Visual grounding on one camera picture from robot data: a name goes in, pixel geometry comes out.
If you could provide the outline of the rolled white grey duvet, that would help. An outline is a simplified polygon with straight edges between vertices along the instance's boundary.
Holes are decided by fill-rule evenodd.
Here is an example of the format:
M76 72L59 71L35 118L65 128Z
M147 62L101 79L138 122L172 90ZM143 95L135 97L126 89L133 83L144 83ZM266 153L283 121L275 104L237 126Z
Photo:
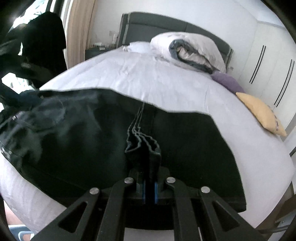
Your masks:
M152 52L184 69L212 74L226 72L226 65L217 45L209 37L195 33L167 32L150 41Z

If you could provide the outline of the white pillow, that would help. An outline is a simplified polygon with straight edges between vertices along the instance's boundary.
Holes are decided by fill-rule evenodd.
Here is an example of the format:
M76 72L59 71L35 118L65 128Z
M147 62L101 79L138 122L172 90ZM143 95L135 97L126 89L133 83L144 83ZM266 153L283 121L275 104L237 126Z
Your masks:
M135 52L140 54L151 54L151 44L150 42L136 41L131 42L128 46L125 47L128 52Z

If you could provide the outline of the yellow cushion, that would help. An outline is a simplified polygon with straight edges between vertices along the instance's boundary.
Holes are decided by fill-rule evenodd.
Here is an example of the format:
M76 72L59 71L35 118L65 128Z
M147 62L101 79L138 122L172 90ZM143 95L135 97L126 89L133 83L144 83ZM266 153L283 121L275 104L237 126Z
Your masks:
M262 100L242 92L236 92L236 96L266 130L282 137L287 136L287 132L281 124L280 119L277 118L271 108Z

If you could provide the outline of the dark grey nightstand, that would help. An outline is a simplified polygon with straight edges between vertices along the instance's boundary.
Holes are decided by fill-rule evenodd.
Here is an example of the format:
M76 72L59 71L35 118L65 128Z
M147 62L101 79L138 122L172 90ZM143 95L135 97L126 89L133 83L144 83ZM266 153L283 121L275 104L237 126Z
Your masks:
M114 50L114 48L105 48L105 49L90 48L90 49L87 49L87 50L85 50L85 60L91 59L97 55L106 53L111 50Z

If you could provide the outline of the black office chair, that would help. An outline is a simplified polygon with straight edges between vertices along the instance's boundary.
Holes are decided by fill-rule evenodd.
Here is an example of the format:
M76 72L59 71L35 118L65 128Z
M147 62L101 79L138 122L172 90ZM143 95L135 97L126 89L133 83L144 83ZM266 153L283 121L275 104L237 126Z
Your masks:
M1 44L1 77L13 73L36 89L67 70L62 20L47 11L7 33Z

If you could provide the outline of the white bed sheet mattress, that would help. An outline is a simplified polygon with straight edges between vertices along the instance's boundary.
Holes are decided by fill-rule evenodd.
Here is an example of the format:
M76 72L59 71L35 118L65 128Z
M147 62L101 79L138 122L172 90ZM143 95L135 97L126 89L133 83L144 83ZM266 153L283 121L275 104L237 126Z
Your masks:
M119 48L68 69L38 91L82 89L109 89L170 113L209 115L234 155L246 200L239 214L253 227L267 218L292 181L295 168L281 139L208 73ZM1 198L34 233L69 207L26 180L2 152Z

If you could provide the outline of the black denim pants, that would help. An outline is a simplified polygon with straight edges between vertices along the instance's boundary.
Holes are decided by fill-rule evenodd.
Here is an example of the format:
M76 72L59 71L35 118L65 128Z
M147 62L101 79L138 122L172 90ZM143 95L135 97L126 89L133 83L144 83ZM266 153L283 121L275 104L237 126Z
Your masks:
M131 171L167 168L190 188L208 186L235 211L246 200L233 153L203 113L167 112L109 89L28 91L1 112L1 152L64 206Z

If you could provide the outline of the purple cushion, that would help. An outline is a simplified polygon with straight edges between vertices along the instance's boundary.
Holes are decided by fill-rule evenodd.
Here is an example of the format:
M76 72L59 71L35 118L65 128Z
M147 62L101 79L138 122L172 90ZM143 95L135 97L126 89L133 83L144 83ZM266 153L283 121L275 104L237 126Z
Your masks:
M236 94L236 92L245 93L244 89L237 82L237 80L226 73L215 71L210 76L214 81L224 86L227 90L229 90L233 94Z

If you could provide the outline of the beige curtain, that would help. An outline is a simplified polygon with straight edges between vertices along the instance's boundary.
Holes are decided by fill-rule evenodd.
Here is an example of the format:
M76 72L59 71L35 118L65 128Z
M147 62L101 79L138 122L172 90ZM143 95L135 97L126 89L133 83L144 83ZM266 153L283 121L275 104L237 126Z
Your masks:
M70 69L85 61L85 50L89 45L89 31L92 25L96 1L73 1L67 25L67 67Z

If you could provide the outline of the white wardrobe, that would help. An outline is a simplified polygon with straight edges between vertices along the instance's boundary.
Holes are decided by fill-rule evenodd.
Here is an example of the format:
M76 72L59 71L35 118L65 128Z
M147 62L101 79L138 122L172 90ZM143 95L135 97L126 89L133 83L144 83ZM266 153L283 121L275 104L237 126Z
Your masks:
M295 42L283 28L259 23L239 78L246 93L265 102L284 128L295 116Z

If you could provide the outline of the dark grey headboard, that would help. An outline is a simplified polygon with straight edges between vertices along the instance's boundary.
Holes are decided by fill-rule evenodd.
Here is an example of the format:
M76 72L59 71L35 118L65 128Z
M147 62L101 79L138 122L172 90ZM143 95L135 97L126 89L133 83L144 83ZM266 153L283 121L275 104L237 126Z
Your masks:
M224 40L199 26L158 14L137 11L123 14L116 39L116 47L127 46L136 41L149 42L156 35L166 32L195 33L209 37L217 45L224 63L228 67L233 50Z

